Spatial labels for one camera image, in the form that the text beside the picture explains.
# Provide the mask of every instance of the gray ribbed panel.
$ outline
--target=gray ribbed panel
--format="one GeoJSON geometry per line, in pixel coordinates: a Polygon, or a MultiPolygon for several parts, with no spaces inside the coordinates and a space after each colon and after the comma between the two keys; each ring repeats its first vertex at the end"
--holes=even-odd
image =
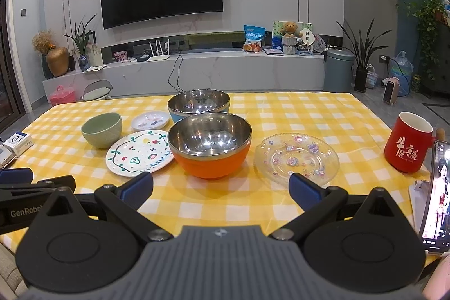
{"type": "Polygon", "coordinates": [[[313,272],[292,242],[269,239],[259,226],[226,227],[222,237],[218,229],[184,227],[176,239],[147,245],[136,266],[104,289],[31,289],[20,300],[424,300],[412,286],[384,295],[343,290],[313,272]]]}

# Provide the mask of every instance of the pink storage box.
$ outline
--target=pink storage box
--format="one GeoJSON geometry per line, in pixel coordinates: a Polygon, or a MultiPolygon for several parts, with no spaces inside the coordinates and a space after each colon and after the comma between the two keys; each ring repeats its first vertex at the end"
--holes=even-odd
{"type": "Polygon", "coordinates": [[[58,86],[56,92],[52,93],[49,99],[52,106],[62,105],[64,103],[73,103],[75,102],[75,89],[58,86]]]}

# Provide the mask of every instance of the trash can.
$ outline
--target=trash can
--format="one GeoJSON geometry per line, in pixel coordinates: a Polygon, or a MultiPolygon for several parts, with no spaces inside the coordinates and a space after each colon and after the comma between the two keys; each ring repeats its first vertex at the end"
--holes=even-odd
{"type": "Polygon", "coordinates": [[[346,50],[329,49],[325,59],[324,92],[348,93],[352,88],[355,56],[346,50]]]}

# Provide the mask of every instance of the mug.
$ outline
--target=mug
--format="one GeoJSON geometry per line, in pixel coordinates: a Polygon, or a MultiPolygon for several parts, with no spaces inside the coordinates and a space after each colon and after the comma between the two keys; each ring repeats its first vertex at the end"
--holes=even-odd
{"type": "Polygon", "coordinates": [[[401,172],[417,172],[436,140],[432,134],[433,127],[426,119],[411,112],[400,112],[384,148],[386,160],[401,172]]]}

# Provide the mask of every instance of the blue bowl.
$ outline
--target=blue bowl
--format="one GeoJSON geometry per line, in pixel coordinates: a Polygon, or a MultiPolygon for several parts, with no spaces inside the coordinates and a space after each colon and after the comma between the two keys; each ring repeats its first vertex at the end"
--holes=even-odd
{"type": "Polygon", "coordinates": [[[195,89],[172,97],[167,103],[173,122],[202,112],[228,112],[230,96],[215,89],[195,89]]]}

